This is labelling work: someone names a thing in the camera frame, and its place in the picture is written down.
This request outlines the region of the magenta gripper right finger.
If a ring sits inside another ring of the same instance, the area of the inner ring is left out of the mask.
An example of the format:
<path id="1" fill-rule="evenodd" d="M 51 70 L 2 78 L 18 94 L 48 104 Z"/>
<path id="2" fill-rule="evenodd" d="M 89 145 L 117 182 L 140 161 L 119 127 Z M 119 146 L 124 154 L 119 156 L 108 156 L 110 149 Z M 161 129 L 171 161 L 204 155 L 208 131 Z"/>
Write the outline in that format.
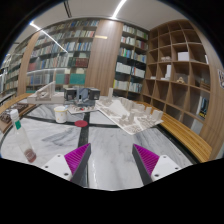
<path id="1" fill-rule="evenodd" d="M 132 154 L 144 185 L 181 170 L 167 155 L 158 156 L 137 144 L 133 145 Z"/>

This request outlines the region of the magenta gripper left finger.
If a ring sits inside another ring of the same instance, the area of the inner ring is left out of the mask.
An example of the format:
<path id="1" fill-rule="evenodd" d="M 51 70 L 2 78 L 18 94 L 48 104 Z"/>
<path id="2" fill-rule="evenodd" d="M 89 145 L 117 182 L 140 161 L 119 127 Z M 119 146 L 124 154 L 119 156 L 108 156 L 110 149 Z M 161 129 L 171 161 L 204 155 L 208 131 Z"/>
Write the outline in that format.
<path id="1" fill-rule="evenodd" d="M 66 155 L 56 154 L 42 169 L 79 185 L 90 155 L 91 144 L 88 143 Z"/>

